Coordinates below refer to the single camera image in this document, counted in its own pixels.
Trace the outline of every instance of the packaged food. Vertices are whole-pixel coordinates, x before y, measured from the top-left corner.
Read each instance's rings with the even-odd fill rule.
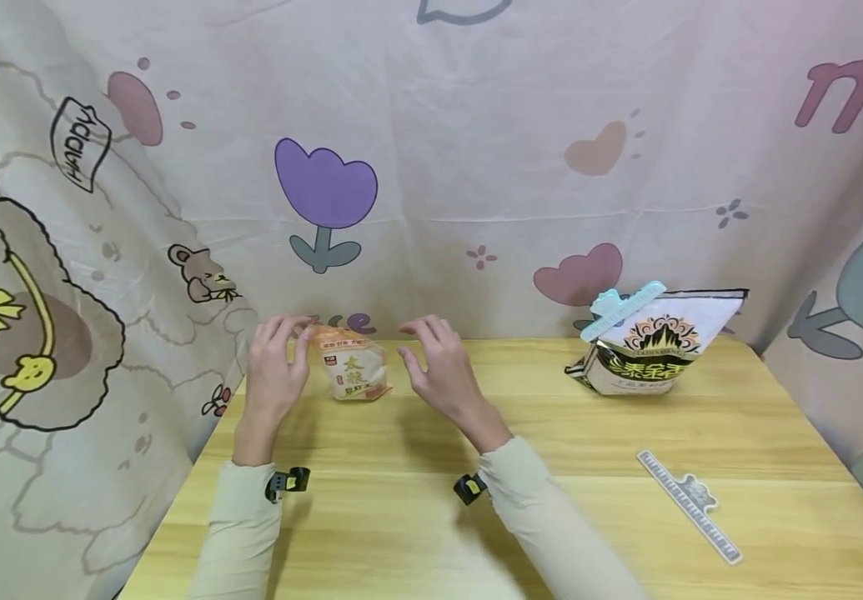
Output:
[[[665,292],[591,341],[564,372],[602,396],[666,393],[747,296],[744,289]]]
[[[384,349],[341,327],[313,326],[311,345],[324,360],[331,393],[338,400],[374,400],[391,390]]]

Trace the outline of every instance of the fabric backdrop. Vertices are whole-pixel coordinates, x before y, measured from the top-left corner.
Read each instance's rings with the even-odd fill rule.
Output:
[[[0,599],[116,593],[258,315],[651,279],[749,288],[863,486],[863,2],[0,0]]]

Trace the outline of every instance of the wooden table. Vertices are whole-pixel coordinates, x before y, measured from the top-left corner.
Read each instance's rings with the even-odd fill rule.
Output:
[[[652,598],[863,599],[863,492],[745,345],[718,339],[665,397],[603,398],[562,373],[581,341],[467,343],[486,396]],[[274,455],[313,474],[285,500],[268,598],[550,598],[489,502],[464,507],[451,492],[476,456],[412,393],[395,345],[397,387],[370,404],[330,399],[315,358]],[[186,595],[235,398],[121,600]],[[744,562],[717,555],[635,460],[644,448],[709,484],[711,516]]]

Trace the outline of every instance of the beige long sleeve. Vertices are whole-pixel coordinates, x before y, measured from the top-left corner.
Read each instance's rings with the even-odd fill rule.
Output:
[[[281,503],[264,497],[274,465],[218,475],[210,529],[191,583],[192,600],[263,600],[278,541]],[[640,600],[645,592],[585,521],[549,469],[519,437],[481,457],[494,510],[559,600]]]
[[[272,475],[273,463],[238,467],[228,461],[221,467],[191,600],[264,600],[281,529],[281,502],[264,497]]]
[[[645,590],[519,437],[481,456],[494,510],[559,600],[640,600]]]

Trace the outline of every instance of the left hand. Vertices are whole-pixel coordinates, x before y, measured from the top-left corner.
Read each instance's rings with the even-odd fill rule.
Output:
[[[307,352],[311,317],[277,315],[257,327],[248,353],[245,410],[234,432],[236,465],[258,466],[271,462],[278,425],[298,402],[309,380]],[[288,362],[291,332],[305,327],[294,344],[294,361]]]

